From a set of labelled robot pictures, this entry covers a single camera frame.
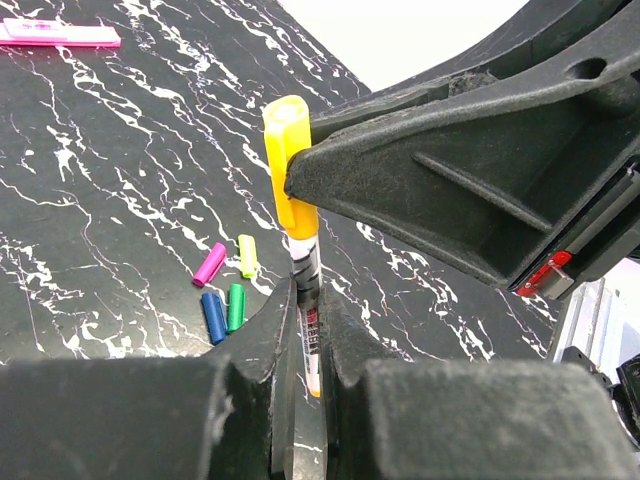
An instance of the yellow-green marker cap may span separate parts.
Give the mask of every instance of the yellow-green marker cap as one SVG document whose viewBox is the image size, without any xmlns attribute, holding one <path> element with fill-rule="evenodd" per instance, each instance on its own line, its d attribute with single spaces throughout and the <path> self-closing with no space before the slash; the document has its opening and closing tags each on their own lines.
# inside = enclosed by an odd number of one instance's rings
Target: yellow-green marker cap
<svg viewBox="0 0 640 480">
<path fill-rule="evenodd" d="M 244 278 L 253 278 L 258 271 L 258 253 L 256 240 L 251 235 L 239 235 L 240 268 Z"/>
<path fill-rule="evenodd" d="M 229 333 L 235 332 L 244 323 L 244 308 L 244 287 L 239 283 L 234 283 L 229 290 L 229 315 L 227 315 L 227 328 Z"/>
</svg>

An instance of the pink marker cap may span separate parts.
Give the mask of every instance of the pink marker cap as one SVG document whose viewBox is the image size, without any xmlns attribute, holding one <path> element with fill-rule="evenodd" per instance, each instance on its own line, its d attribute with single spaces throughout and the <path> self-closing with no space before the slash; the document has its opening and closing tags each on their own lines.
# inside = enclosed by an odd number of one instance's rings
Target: pink marker cap
<svg viewBox="0 0 640 480">
<path fill-rule="evenodd" d="M 220 271 L 224 260 L 227 258 L 227 249 L 221 243 L 216 243 L 207 255 L 204 263 L 193 276 L 193 284 L 204 287 Z"/>
</svg>

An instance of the green marker cap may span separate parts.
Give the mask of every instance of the green marker cap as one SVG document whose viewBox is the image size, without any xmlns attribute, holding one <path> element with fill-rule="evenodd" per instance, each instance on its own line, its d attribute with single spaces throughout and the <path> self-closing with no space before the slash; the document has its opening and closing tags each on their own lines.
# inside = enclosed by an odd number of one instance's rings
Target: green marker cap
<svg viewBox="0 0 640 480">
<path fill-rule="evenodd" d="M 239 283 L 232 284 L 229 290 L 229 315 L 227 316 L 229 333 L 235 332 L 244 323 L 244 305 L 244 287 Z"/>
</svg>

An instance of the tabletop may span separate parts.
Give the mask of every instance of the tabletop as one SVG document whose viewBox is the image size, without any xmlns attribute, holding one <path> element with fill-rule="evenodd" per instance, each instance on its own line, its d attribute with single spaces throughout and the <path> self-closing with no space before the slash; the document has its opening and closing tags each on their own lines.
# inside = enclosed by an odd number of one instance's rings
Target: tabletop
<svg viewBox="0 0 640 480">
<path fill-rule="evenodd" d="M 198 355 L 191 277 L 247 290 L 288 275 L 261 109 L 320 112 L 369 92 L 273 0 L 9 0 L 5 17 L 104 24 L 119 49 L 0 48 L 0 362 Z M 368 226 L 322 212 L 325 283 L 406 360 L 543 358 L 557 305 L 481 285 Z M 240 274 L 237 237 L 260 270 Z"/>
</svg>

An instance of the blue marker cap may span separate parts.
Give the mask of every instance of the blue marker cap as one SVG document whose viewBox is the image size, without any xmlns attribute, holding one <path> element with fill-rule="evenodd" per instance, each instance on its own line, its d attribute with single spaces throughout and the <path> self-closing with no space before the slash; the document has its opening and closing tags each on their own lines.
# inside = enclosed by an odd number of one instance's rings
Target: blue marker cap
<svg viewBox="0 0 640 480">
<path fill-rule="evenodd" d="M 222 299 L 217 293 L 207 292 L 202 294 L 201 301 L 209 325 L 211 343 L 217 345 L 227 336 L 227 320 L 224 318 Z"/>
</svg>

